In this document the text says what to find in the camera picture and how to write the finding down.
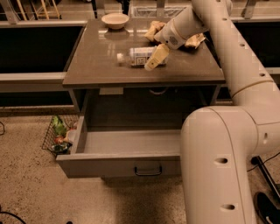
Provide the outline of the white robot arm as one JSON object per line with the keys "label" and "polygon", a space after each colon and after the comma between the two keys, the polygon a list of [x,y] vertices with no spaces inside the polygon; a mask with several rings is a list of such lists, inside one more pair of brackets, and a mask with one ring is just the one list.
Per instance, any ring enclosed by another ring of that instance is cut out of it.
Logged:
{"label": "white robot arm", "polygon": [[187,224],[256,224],[247,158],[280,147],[280,91],[229,16],[229,0],[192,0],[156,34],[177,49],[208,31],[232,98],[192,112],[181,130]]}

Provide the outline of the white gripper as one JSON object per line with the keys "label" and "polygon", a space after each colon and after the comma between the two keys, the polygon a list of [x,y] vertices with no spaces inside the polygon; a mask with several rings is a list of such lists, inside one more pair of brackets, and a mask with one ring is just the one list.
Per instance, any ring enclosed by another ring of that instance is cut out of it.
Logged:
{"label": "white gripper", "polygon": [[166,25],[161,21],[152,21],[149,30],[144,36],[153,42],[154,39],[161,43],[155,47],[151,56],[144,65],[147,71],[151,71],[160,65],[169,55],[169,48],[176,50],[186,43],[186,40],[179,35],[175,28],[174,21],[169,21]]}

